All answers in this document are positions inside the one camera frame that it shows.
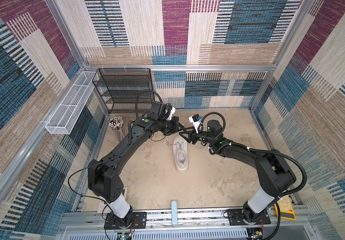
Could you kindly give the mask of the white canvas sneaker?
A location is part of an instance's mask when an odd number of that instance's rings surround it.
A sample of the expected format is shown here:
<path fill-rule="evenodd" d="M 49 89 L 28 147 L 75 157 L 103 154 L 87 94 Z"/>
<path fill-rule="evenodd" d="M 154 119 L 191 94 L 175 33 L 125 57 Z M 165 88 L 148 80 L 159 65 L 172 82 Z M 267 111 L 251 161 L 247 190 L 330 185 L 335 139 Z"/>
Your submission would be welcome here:
<path fill-rule="evenodd" d="M 188 150 L 187 141 L 177 136 L 172 144 L 175 168 L 179 173 L 185 173 L 188 170 Z"/>

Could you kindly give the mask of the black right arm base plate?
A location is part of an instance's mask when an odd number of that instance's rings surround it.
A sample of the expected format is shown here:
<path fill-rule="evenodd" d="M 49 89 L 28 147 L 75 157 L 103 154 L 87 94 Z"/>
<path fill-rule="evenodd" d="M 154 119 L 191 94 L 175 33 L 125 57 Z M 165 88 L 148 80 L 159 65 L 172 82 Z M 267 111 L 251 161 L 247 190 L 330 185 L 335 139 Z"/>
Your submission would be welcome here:
<path fill-rule="evenodd" d="M 223 213 L 231 226 L 269 225 L 271 220 L 266 210 L 260 214 L 245 209 L 228 209 Z"/>

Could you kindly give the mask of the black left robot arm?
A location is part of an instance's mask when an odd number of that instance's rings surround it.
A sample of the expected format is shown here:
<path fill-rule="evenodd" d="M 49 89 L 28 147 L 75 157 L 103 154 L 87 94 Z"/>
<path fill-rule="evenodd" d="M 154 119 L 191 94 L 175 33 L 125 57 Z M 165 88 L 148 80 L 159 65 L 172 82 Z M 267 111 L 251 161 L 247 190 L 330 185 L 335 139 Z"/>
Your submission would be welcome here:
<path fill-rule="evenodd" d="M 122 194 L 124 184 L 120 174 L 136 150 L 157 132 L 169 136 L 183 130 L 184 126 L 175 117 L 171 104 L 152 102 L 143 115 L 129 122 L 129 132 L 121 142 L 101 160 L 92 160 L 88 165 L 88 189 L 106 201 L 121 225 L 132 221 L 132 207 Z"/>

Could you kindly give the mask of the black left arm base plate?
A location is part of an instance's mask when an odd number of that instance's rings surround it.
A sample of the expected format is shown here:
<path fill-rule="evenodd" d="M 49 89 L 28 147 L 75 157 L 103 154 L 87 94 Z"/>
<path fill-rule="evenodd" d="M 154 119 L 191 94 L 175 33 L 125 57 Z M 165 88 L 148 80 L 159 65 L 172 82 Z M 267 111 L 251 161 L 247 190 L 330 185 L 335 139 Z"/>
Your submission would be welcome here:
<path fill-rule="evenodd" d="M 124 219 L 117 217 L 112 213 L 108 213 L 105 220 L 105 230 L 119 229 L 145 229 L 147 221 L 146 212 L 129 212 Z"/>

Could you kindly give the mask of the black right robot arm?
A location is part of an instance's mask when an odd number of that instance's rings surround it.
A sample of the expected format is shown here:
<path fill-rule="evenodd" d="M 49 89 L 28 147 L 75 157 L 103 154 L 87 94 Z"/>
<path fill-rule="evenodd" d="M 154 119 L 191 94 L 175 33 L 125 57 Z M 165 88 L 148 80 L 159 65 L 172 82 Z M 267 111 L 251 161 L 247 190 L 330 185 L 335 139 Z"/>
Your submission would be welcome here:
<path fill-rule="evenodd" d="M 253 224 L 296 182 L 296 176 L 279 151 L 253 150 L 225 138 L 223 132 L 224 127 L 219 121 L 210 120 L 206 127 L 197 121 L 192 127 L 182 129 L 179 135 L 191 144 L 207 145 L 213 155 L 236 160 L 255 170 L 259 188 L 241 211 L 246 224 Z"/>

